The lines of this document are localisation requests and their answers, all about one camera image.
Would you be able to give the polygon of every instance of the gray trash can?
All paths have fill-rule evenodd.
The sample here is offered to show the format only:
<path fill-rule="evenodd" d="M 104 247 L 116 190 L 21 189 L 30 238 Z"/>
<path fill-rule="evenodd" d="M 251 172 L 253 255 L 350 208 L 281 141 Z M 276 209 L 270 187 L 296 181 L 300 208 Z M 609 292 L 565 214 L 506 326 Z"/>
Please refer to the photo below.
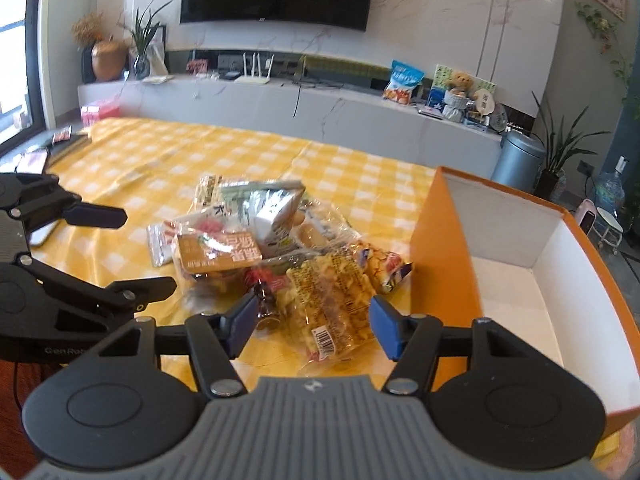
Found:
<path fill-rule="evenodd" d="M 515 130 L 500 142 L 502 153 L 495 165 L 491 180 L 530 193 L 545 158 L 545 147 L 535 137 L 527 137 Z"/>

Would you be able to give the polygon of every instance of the pink box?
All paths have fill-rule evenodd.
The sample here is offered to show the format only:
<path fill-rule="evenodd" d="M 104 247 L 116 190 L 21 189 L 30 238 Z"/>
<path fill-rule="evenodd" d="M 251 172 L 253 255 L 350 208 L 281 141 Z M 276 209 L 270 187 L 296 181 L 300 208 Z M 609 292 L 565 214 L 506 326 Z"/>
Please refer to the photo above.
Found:
<path fill-rule="evenodd" d="M 94 101 L 82 107 L 80 116 L 84 126 L 91 126 L 108 117 L 120 117 L 120 105 L 116 98 Z"/>

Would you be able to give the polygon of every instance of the screw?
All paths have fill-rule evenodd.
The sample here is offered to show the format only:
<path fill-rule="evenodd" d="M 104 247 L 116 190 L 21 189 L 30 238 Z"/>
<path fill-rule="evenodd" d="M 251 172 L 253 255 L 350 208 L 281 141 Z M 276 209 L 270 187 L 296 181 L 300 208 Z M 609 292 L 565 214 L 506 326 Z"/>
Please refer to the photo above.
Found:
<path fill-rule="evenodd" d="M 386 385 L 386 390 L 394 395 L 411 395 L 418 391 L 418 383 L 412 379 L 391 379 Z"/>
<path fill-rule="evenodd" d="M 211 393 L 217 397 L 233 397 L 242 391 L 242 383 L 235 379 L 220 379 L 211 386 Z"/>

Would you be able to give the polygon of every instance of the small bottle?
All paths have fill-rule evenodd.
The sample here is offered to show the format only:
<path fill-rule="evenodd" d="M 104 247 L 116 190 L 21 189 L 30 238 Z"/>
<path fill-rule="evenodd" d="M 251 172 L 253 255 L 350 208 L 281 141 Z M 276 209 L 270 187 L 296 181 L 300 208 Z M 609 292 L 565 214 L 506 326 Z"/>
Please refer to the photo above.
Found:
<path fill-rule="evenodd" d="M 269 285 L 258 282 L 254 285 L 254 294 L 258 298 L 258 323 L 256 330 L 276 330 L 280 325 L 280 312 L 276 306 L 276 298 Z"/>

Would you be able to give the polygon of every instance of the snack bag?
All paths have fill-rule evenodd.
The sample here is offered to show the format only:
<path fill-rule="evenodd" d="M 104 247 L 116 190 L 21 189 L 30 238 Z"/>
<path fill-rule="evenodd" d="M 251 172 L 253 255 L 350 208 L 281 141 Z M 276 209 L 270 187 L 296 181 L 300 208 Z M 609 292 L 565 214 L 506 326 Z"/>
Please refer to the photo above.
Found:
<path fill-rule="evenodd" d="M 174 220 L 164 220 L 146 228 L 146 242 L 154 267 L 162 267 L 172 260 L 172 243 L 180 226 L 191 226 L 202 232 L 222 231 L 224 207 L 214 205 L 204 211 L 180 216 Z"/>
<path fill-rule="evenodd" d="M 290 287 L 287 270 L 300 266 L 314 255 L 300 250 L 279 258 L 263 260 L 245 271 L 246 288 L 253 289 L 260 302 L 256 330 L 273 331 L 282 326 L 286 292 Z"/>
<path fill-rule="evenodd" d="M 385 251 L 363 240 L 350 245 L 351 253 L 379 294 L 388 294 L 411 272 L 412 264 L 402 256 Z"/>
<path fill-rule="evenodd" d="M 220 175 L 203 176 L 196 186 L 193 202 L 188 212 L 202 211 L 211 206 L 222 204 L 220 184 L 224 181 L 225 179 Z"/>
<path fill-rule="evenodd" d="M 205 232 L 181 225 L 173 250 L 182 290 L 215 296 L 244 290 L 244 270 L 262 259 L 254 236 L 242 230 Z"/>
<path fill-rule="evenodd" d="M 322 251 L 360 237 L 335 208 L 308 196 L 302 199 L 297 215 L 291 233 L 301 248 Z"/>
<path fill-rule="evenodd" d="M 339 359 L 373 339 L 368 311 L 375 290 L 355 261 L 342 251 L 295 259 L 284 274 L 261 278 L 309 360 Z"/>
<path fill-rule="evenodd" d="M 424 72 L 413 66 L 394 60 L 391 64 L 391 80 L 382 97 L 401 105 L 409 104 L 411 94 L 421 83 Z"/>
<path fill-rule="evenodd" d="M 290 232 L 305 187 L 299 180 L 222 183 L 220 193 L 227 214 L 255 237 L 265 258 L 299 248 Z"/>

